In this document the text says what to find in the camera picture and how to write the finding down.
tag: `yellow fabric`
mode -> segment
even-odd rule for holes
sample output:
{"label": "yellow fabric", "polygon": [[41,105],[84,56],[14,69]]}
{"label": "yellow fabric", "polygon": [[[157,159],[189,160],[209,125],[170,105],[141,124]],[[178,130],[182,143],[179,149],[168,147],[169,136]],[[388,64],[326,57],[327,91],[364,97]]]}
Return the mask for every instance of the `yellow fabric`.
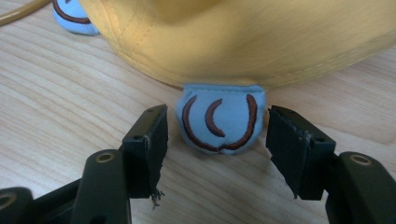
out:
{"label": "yellow fabric", "polygon": [[162,82],[272,89],[396,44],[394,0],[79,0],[130,65]]}

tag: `wood grain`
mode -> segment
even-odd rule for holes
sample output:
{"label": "wood grain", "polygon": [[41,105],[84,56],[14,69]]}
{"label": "wood grain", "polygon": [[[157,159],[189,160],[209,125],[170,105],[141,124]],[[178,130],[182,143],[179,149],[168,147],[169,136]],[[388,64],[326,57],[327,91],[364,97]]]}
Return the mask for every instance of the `wood grain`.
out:
{"label": "wood grain", "polygon": [[[2,1],[1,11],[11,0]],[[313,81],[268,91],[268,106],[293,109],[337,142],[396,177],[396,48]],[[237,156],[206,156],[181,140],[181,90],[140,74],[101,36],[69,34],[51,6],[0,27],[0,189],[39,197],[80,178],[93,152],[118,148],[147,108],[169,106],[169,150],[159,188],[133,200],[133,223],[328,223],[324,203],[294,200],[264,146],[265,132]]]}

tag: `plush toy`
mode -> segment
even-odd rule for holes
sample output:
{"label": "plush toy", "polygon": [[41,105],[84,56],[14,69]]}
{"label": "plush toy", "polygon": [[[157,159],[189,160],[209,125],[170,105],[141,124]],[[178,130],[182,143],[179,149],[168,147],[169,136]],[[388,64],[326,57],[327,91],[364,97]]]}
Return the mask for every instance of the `plush toy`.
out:
{"label": "plush toy", "polygon": [[71,32],[100,32],[131,66],[183,87],[180,130],[210,154],[257,138],[265,91],[396,44],[394,0],[54,0],[54,16]]}

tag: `table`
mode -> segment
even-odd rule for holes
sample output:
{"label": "table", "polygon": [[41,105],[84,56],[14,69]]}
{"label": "table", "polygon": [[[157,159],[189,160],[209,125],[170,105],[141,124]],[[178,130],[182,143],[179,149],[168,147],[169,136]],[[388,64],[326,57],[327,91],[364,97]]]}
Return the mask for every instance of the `table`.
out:
{"label": "table", "polygon": [[[2,10],[14,4],[6,3]],[[293,199],[270,161],[266,130],[236,156],[189,148],[175,118],[181,90],[134,70],[101,36],[67,33],[51,9],[0,27],[0,189],[23,186],[36,198],[80,178],[92,153],[118,148],[145,109],[167,104],[158,186],[165,196],[155,210],[150,200],[132,200],[133,223],[328,223],[326,193],[317,202]],[[268,91],[267,106],[297,111],[337,142],[336,154],[367,154],[396,178],[395,73],[393,48]]]}

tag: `plush toy foot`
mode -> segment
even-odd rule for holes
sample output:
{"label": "plush toy foot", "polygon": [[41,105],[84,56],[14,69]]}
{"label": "plush toy foot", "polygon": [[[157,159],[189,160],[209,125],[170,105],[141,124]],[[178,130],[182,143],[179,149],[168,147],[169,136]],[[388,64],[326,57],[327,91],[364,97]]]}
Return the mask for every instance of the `plush toy foot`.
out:
{"label": "plush toy foot", "polygon": [[99,35],[78,0],[53,0],[53,17],[69,32]]}
{"label": "plush toy foot", "polygon": [[254,86],[184,86],[177,118],[184,140],[208,154],[234,154],[262,131],[264,90]]}

